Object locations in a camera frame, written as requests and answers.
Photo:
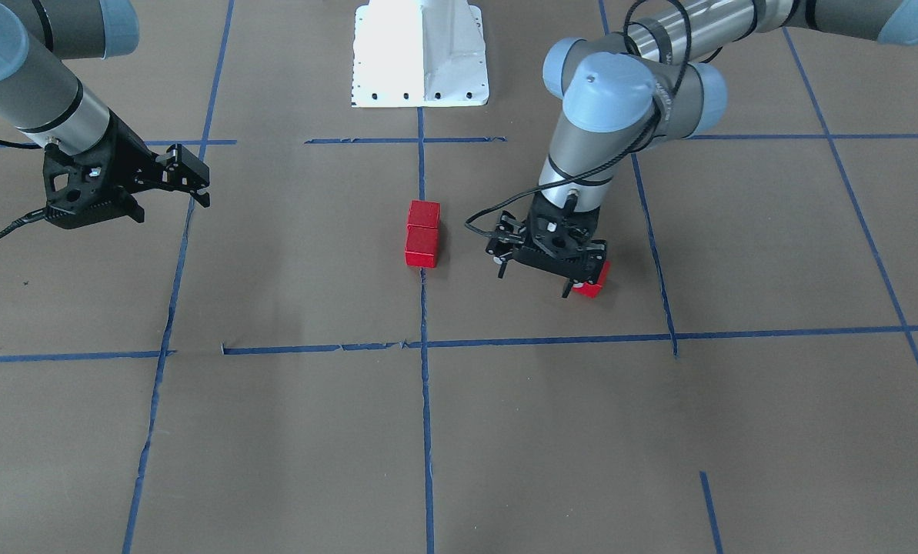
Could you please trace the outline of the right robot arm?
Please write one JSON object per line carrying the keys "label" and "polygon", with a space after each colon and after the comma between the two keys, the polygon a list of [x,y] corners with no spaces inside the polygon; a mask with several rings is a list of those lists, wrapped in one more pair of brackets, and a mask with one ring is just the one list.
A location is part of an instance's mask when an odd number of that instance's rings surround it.
{"label": "right robot arm", "polygon": [[129,1],[0,1],[0,116],[44,153],[45,207],[15,225],[142,223],[135,194],[153,189],[209,206],[210,171],[197,155],[180,144],[149,150],[67,66],[127,55],[138,44]]}

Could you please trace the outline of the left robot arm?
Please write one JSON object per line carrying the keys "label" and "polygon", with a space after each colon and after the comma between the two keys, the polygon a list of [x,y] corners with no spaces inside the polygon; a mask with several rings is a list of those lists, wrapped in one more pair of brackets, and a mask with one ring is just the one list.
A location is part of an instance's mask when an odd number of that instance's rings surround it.
{"label": "left robot arm", "polygon": [[512,262],[565,279],[562,295],[595,286],[607,264],[596,238],[600,210],[628,155],[711,129],[727,106],[727,85],[712,59],[720,49],[782,27],[887,43],[918,43],[918,1],[671,1],[595,41],[567,38],[546,54],[542,78],[561,113],[537,185],[519,219],[508,201],[486,254],[506,274]]}

